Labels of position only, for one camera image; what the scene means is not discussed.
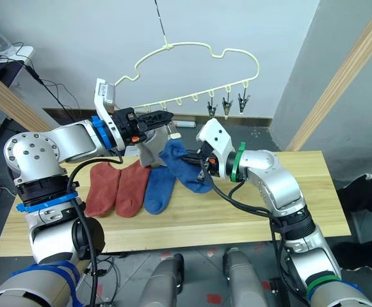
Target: white wall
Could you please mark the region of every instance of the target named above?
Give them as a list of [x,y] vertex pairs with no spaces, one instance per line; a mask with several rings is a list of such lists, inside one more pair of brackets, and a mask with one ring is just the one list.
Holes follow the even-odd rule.
[[[217,53],[235,47],[257,56],[261,74],[249,87],[252,99],[245,115],[267,118],[274,115],[317,5],[318,0],[159,1],[170,42],[207,42]],[[134,63],[164,44],[153,0],[0,0],[0,28],[11,41],[36,48],[33,61],[41,77],[65,83],[82,107],[91,109],[96,77],[114,82],[134,74]],[[255,70],[242,55],[219,61],[199,47],[178,47],[141,69],[137,83],[117,88],[120,106],[205,90],[250,77]],[[28,103],[58,107],[42,88],[21,81]],[[233,89],[235,96],[238,90]],[[215,100],[221,114],[222,95]],[[73,106],[70,97],[63,99]],[[238,114],[234,101],[231,114]],[[204,97],[168,110],[207,114],[206,105]]]
[[[318,101],[372,16],[370,0],[321,0],[271,134],[284,149]],[[302,150],[322,150],[331,175],[372,173],[372,57]]]

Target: blue ring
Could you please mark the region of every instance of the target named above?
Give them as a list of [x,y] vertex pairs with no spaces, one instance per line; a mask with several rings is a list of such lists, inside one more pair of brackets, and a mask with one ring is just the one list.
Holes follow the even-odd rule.
[[13,272],[10,277],[14,277],[16,275],[19,275],[19,274],[22,274],[22,273],[25,273],[25,272],[30,272],[30,271],[49,271],[49,272],[53,272],[53,273],[61,276],[66,281],[66,284],[69,286],[70,296],[72,297],[72,306],[73,307],[83,307],[83,304],[81,302],[79,302],[79,299],[77,298],[76,286],[75,286],[75,283],[73,282],[72,277],[70,277],[70,274],[67,271],[65,271],[63,269],[60,269],[56,265],[52,266],[51,264],[48,264],[48,265],[33,264],[33,265],[27,267],[26,269],[23,269],[23,270],[20,270],[20,271],[17,271],[17,272]]
[[[363,291],[358,287],[358,285],[357,285],[356,283],[349,283],[349,282],[347,282],[347,281],[343,281],[343,280],[335,280],[335,281],[338,282],[338,283],[344,283],[345,285],[351,286],[351,287],[357,289],[360,293],[363,294]],[[320,286],[322,286],[322,285],[324,285],[324,283],[322,283],[322,284],[320,284],[320,285],[314,287],[314,288],[309,292],[309,295],[308,295],[308,301],[311,302],[311,298],[312,298],[312,296],[314,295],[315,291],[317,291],[317,289],[318,289]]]
[[40,203],[39,205],[35,205],[35,206],[31,206],[31,207],[25,207],[24,203],[20,203],[20,204],[17,205],[17,210],[19,212],[31,213],[31,212],[35,212],[35,211],[39,211],[39,210],[42,210],[42,209],[46,209],[46,208],[49,208],[49,207],[59,205],[60,203],[64,203],[64,202],[66,202],[68,200],[71,200],[72,198],[75,198],[75,197],[77,197],[77,192],[73,192],[73,193],[61,196],[59,198],[55,198],[54,200],[45,201],[44,203]]
[[106,147],[106,149],[110,149],[111,143],[108,138],[108,135],[106,134],[106,131],[103,129],[103,122],[98,116],[92,116],[92,121],[93,121],[93,126],[96,128],[97,132],[100,134],[103,140],[104,146]]

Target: gray sock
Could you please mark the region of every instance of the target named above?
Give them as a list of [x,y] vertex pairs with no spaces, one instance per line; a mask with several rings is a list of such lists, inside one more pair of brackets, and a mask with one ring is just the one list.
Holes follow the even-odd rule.
[[159,157],[159,153],[165,149],[168,140],[166,126],[147,131],[146,135],[147,140],[137,145],[140,151],[140,164],[142,166],[149,166],[153,163],[158,163],[166,166]]

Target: sock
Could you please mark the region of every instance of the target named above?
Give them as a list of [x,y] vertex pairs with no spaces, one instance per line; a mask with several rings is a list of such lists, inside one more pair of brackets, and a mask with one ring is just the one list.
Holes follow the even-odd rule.
[[166,126],[147,131],[146,135],[147,140],[137,144],[140,151],[140,164],[146,167],[156,162],[166,166],[163,160],[159,158],[159,153],[167,143],[168,132]]
[[148,213],[159,214],[166,209],[174,183],[175,176],[166,166],[152,168],[145,194],[145,209]]
[[183,142],[180,139],[171,139],[167,142],[159,157],[185,187],[194,193],[207,193],[211,190],[211,186],[205,182],[197,181],[200,168],[185,163],[181,159],[185,155],[187,155],[187,150],[184,149]]
[[85,208],[87,216],[102,216],[113,207],[121,172],[108,162],[96,164],[90,169],[90,189]]
[[137,160],[122,170],[116,196],[116,214],[121,217],[135,216],[143,205],[150,168],[144,168]]

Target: desk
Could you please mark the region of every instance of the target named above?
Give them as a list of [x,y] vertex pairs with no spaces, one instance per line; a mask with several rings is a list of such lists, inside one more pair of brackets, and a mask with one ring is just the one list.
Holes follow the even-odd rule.
[[[279,152],[281,164],[297,179],[308,208],[325,236],[350,235],[341,204],[337,198],[327,165],[321,152]],[[124,168],[136,157],[124,157]],[[63,164],[70,173],[76,165]],[[84,200],[90,186],[90,166],[77,175]],[[215,179],[218,187],[228,191],[235,186],[227,180]],[[235,199],[249,205],[264,206],[258,190],[245,184],[235,193]],[[0,238],[0,256],[30,256],[28,229],[24,214],[10,211]],[[175,248],[208,244],[226,244],[270,240],[268,220],[234,208],[214,191],[194,194],[176,182],[167,209],[153,216],[142,209],[136,216],[125,219],[114,211],[97,218],[105,233],[105,253],[145,249]]]

